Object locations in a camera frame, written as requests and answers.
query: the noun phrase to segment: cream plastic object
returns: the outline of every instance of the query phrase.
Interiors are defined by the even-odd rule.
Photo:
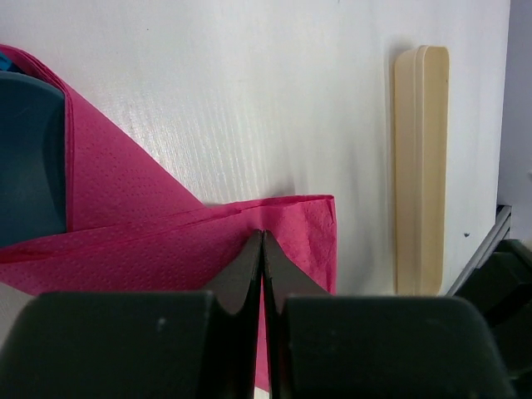
[[[449,52],[421,46],[395,63],[396,291],[436,295],[443,274]]]

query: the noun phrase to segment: white surface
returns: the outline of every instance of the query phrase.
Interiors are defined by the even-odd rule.
[[[532,238],[532,2],[512,1],[500,142],[499,202],[512,205],[510,237]]]
[[[508,15],[503,0],[2,0],[0,42],[207,203],[334,194],[339,292],[391,293],[393,60],[451,54],[448,288],[495,220]]]

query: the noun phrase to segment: folded napkin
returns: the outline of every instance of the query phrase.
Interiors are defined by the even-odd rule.
[[[1,46],[29,76],[65,94],[67,233],[0,249],[0,281],[26,293],[201,288],[255,229],[329,292],[336,218],[328,195],[207,208],[128,135],[35,57]],[[255,384],[268,389],[261,304]]]

